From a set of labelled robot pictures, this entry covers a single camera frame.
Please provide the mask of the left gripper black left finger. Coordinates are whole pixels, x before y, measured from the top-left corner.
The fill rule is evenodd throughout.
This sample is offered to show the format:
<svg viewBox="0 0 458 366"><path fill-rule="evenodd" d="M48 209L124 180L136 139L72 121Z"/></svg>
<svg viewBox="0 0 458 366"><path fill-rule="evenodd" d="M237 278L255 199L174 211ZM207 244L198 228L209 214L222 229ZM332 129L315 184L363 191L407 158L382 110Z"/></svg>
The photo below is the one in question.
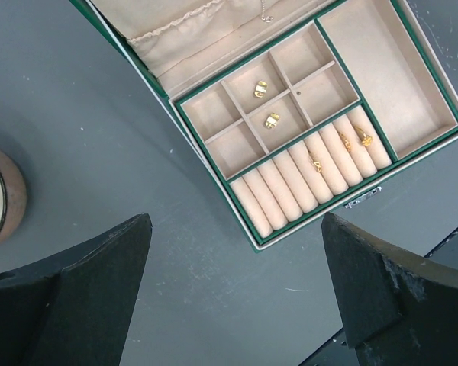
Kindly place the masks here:
<svg viewBox="0 0 458 366"><path fill-rule="evenodd" d="M118 365L151 238L142 213L0 273L0 365Z"/></svg>

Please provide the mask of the small gold earring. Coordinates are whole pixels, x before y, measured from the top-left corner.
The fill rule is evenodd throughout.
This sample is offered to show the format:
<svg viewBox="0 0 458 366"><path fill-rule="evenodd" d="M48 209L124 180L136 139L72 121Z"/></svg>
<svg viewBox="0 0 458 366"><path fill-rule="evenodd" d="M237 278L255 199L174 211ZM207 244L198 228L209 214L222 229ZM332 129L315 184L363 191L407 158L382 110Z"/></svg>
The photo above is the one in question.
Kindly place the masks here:
<svg viewBox="0 0 458 366"><path fill-rule="evenodd" d="M280 116L277 113L270 113L264 122L266 129L275 128L280 121Z"/></svg>

